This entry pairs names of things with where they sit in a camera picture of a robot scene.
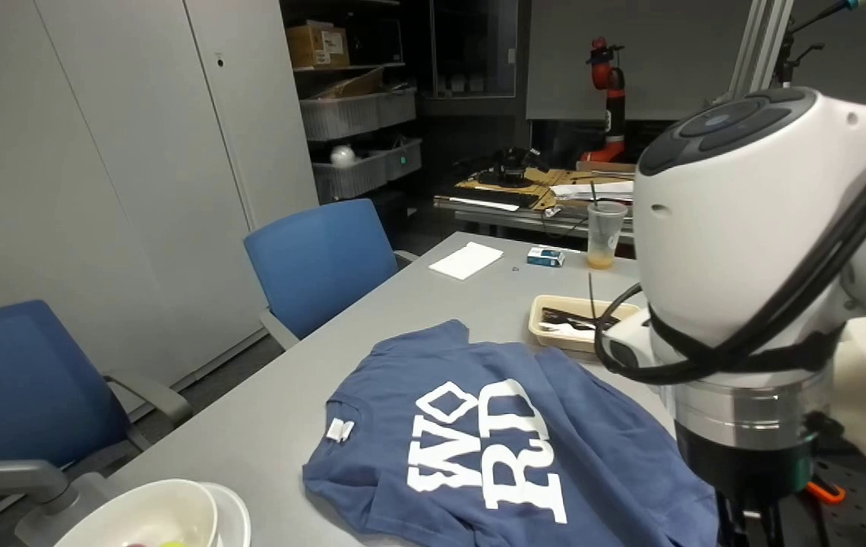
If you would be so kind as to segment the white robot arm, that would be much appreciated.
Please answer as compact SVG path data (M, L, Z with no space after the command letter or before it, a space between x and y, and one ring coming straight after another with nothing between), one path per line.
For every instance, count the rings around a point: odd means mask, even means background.
M595 356L668 394L723 547L825 545L822 450L866 455L866 104L792 85L676 122L631 227L644 308Z

